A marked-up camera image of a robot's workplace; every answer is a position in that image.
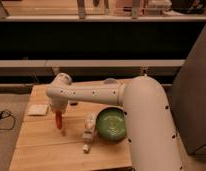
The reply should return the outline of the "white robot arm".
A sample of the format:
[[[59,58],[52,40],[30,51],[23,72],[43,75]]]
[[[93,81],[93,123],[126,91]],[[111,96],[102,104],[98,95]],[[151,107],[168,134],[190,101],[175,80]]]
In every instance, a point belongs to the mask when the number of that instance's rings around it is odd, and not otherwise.
[[[149,76],[128,83],[77,86],[65,73],[48,85],[53,111],[70,100],[120,106],[125,114],[132,168],[135,171],[183,171],[177,131],[162,85]]]

